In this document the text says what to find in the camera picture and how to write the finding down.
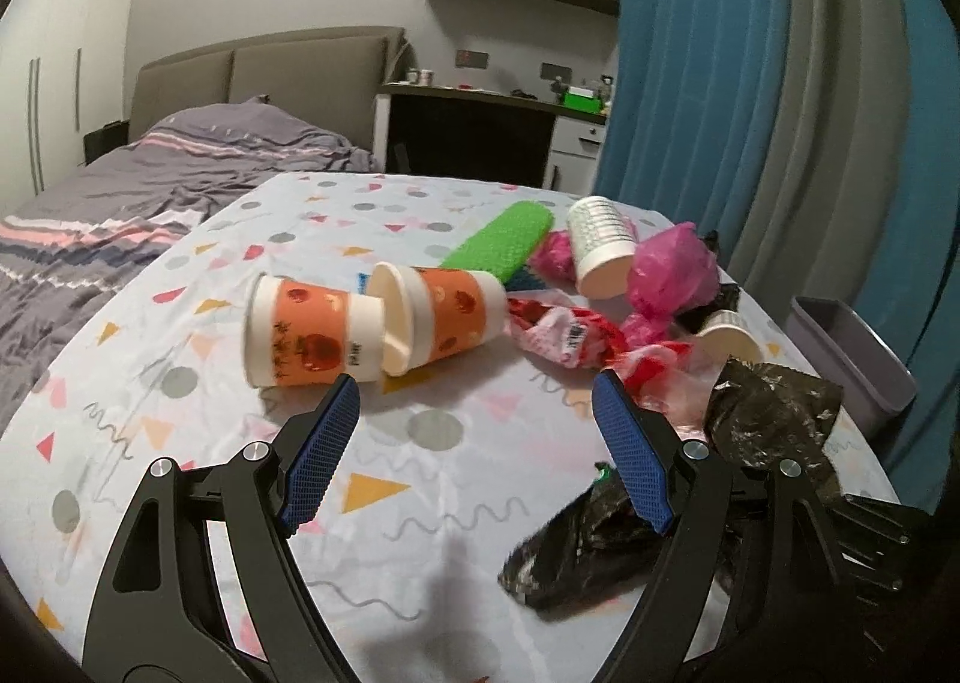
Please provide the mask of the grey upholstered headboard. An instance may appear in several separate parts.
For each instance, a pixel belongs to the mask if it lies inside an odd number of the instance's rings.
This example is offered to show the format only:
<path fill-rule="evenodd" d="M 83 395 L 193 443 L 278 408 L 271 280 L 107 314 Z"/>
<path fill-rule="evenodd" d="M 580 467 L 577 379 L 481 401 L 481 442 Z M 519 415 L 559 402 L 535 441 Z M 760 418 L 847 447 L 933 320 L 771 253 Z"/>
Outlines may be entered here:
<path fill-rule="evenodd" d="M 400 26 L 297 29 L 210 44 L 140 68 L 128 111 L 137 140 L 174 112 L 267 98 L 301 121 L 370 150 L 374 105 L 407 59 Z"/>

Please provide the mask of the green foam net sleeve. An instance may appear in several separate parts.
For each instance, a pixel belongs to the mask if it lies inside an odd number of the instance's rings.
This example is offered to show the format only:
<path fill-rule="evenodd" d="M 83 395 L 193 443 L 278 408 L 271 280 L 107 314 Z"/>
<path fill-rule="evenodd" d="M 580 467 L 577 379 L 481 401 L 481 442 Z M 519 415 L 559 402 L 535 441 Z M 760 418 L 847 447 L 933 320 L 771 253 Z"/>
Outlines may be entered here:
<path fill-rule="evenodd" d="M 541 203 L 513 203 L 458 245 L 439 267 L 487 272 L 508 283 L 544 242 L 554 221 L 553 213 Z"/>

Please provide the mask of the red white plastic bag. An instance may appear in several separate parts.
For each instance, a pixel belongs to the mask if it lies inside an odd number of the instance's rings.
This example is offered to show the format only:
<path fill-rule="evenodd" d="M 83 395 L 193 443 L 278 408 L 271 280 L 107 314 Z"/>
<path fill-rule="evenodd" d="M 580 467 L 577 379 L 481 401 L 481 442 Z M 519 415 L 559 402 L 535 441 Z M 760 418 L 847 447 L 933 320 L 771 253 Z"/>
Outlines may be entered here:
<path fill-rule="evenodd" d="M 677 431 L 703 428 L 709 392 L 690 373 L 690 341 L 647 340 L 592 309 L 530 296 L 509 296 L 508 323 L 521 350 L 565 369 L 612 369 L 644 410 L 662 413 Z"/>

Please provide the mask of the dark desk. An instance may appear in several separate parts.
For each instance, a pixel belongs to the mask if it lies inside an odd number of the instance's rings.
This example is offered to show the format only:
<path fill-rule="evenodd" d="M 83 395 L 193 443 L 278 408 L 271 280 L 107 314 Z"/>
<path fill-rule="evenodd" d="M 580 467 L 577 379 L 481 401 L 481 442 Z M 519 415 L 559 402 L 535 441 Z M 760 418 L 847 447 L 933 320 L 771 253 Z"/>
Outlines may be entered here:
<path fill-rule="evenodd" d="M 394 174 L 544 187 L 553 124 L 597 114 L 484 89 L 384 83 L 374 105 L 373 153 Z"/>

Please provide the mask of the black plastic bag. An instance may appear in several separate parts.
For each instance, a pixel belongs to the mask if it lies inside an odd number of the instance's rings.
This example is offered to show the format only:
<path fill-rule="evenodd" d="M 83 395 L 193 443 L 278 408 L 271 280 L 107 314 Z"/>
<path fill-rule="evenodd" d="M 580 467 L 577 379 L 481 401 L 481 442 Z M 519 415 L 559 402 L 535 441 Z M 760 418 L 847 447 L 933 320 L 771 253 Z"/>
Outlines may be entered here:
<path fill-rule="evenodd" d="M 682 441 L 701 442 L 727 462 L 768 470 L 799 462 L 818 499 L 841 495 L 823 447 L 841 412 L 843 389 L 775 363 L 703 358 L 643 369 L 625 382 L 641 410 L 662 415 Z M 642 481 L 643 507 L 615 463 L 599 462 L 592 485 L 506 558 L 498 584 L 537 613 L 571 612 L 621 591 L 656 563 L 664 535 L 685 504 L 669 463 L 649 456 L 630 474 Z"/>

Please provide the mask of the blue foam net sleeve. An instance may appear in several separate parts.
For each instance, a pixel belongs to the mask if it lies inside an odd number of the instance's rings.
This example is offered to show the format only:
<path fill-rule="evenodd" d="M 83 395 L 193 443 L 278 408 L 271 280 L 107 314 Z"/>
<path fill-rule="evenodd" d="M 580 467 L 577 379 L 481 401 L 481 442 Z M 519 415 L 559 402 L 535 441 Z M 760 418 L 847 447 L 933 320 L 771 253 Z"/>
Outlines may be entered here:
<path fill-rule="evenodd" d="M 542 291 L 547 290 L 548 284 L 540 277 L 537 277 L 532 270 L 527 267 L 517 268 L 511 277 L 505 283 L 505 290 L 508 293 L 523 293 L 523 291 Z"/>

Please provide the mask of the small grid paper cup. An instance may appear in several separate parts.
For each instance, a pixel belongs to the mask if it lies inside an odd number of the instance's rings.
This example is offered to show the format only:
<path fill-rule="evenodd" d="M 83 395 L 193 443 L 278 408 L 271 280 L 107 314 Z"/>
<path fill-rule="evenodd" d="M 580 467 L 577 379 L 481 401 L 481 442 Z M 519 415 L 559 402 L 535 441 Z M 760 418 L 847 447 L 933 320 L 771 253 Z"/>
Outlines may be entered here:
<path fill-rule="evenodd" d="M 729 358 L 746 363 L 763 360 L 763 350 L 754 335 L 750 334 L 747 320 L 731 309 L 713 312 L 695 338 L 701 348 L 720 363 L 726 363 Z"/>

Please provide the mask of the blue grey curtain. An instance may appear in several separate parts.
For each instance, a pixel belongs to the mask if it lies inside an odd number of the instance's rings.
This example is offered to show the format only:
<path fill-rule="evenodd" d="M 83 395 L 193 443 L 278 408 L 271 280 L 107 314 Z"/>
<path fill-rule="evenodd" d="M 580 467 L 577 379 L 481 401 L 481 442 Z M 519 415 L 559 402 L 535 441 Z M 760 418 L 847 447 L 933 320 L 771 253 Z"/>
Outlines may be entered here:
<path fill-rule="evenodd" d="M 884 467 L 958 454 L 958 0 L 620 0 L 602 195 L 718 233 L 774 323 L 849 304 L 918 384 Z"/>

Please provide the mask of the white drawer cabinet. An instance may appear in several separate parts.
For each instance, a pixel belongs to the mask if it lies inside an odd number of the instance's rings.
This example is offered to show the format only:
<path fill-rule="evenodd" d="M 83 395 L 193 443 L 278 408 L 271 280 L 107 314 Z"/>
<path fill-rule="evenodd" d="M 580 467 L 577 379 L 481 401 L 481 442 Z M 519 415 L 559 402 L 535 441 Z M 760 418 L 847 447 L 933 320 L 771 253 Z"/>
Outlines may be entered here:
<path fill-rule="evenodd" d="M 578 197 L 592 194 L 605 132 L 607 128 L 597 122 L 556 117 L 545 164 L 545 189 Z"/>

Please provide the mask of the green box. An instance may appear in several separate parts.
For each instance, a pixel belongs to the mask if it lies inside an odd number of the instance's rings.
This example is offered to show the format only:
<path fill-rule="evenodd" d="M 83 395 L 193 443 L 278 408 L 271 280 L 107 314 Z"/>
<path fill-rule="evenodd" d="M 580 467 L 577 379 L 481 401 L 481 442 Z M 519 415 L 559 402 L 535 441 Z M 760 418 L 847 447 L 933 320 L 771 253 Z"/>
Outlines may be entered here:
<path fill-rule="evenodd" d="M 587 112 L 587 114 L 601 114 L 604 101 L 597 96 L 594 89 L 582 86 L 568 86 L 563 93 L 562 105 L 571 111 Z"/>

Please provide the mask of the black bedside table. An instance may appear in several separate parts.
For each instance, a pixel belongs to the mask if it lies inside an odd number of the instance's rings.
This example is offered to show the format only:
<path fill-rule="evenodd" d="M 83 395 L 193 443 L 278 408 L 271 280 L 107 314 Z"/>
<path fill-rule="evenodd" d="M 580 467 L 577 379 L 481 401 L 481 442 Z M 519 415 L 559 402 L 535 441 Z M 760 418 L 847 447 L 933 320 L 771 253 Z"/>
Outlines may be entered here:
<path fill-rule="evenodd" d="M 83 155 L 85 164 L 89 166 L 101 156 L 126 146 L 130 139 L 130 122 L 114 121 L 101 125 L 83 135 Z"/>

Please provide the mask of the large grid paper cup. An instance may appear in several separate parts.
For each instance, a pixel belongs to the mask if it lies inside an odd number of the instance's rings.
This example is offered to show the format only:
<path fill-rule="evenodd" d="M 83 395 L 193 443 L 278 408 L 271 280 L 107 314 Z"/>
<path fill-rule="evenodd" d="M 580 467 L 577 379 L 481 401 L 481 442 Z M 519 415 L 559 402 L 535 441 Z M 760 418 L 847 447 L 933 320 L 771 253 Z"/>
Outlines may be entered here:
<path fill-rule="evenodd" d="M 576 286 L 589 299 L 612 299 L 626 291 L 638 241 L 620 210 L 601 195 L 576 200 L 566 215 Z"/>

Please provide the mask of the pink plastic bag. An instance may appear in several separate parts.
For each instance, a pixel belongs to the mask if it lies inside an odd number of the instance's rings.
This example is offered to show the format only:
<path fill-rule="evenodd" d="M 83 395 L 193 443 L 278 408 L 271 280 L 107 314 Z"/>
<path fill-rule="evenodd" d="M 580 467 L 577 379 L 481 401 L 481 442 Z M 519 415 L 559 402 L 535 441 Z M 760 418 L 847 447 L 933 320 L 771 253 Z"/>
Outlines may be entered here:
<path fill-rule="evenodd" d="M 566 229 L 548 231 L 527 261 L 527 267 L 550 283 L 576 283 L 576 262 Z"/>
<path fill-rule="evenodd" d="M 622 323 L 630 348 L 662 342 L 677 314 L 706 306 L 719 291 L 715 252 L 693 223 L 675 224 L 636 245 L 626 277 L 631 312 Z"/>

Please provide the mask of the white wardrobe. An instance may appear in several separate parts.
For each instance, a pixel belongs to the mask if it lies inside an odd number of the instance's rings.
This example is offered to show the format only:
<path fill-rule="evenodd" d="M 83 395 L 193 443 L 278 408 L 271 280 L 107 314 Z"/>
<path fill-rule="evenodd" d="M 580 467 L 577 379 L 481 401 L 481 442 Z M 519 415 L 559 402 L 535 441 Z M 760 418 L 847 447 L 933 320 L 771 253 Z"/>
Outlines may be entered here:
<path fill-rule="evenodd" d="M 2 15 L 2 210 L 70 178 L 124 117 L 132 0 L 11 0 Z"/>

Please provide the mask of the purple trash bin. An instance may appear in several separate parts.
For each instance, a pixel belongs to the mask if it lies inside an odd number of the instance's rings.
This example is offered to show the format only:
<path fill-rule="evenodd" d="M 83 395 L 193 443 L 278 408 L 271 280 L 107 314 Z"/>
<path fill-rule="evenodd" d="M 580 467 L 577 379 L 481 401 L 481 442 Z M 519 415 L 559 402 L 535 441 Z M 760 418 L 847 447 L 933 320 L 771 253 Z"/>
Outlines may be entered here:
<path fill-rule="evenodd" d="M 794 296 L 784 330 L 815 371 L 843 389 L 844 410 L 867 439 L 910 410 L 913 374 L 846 302 Z"/>

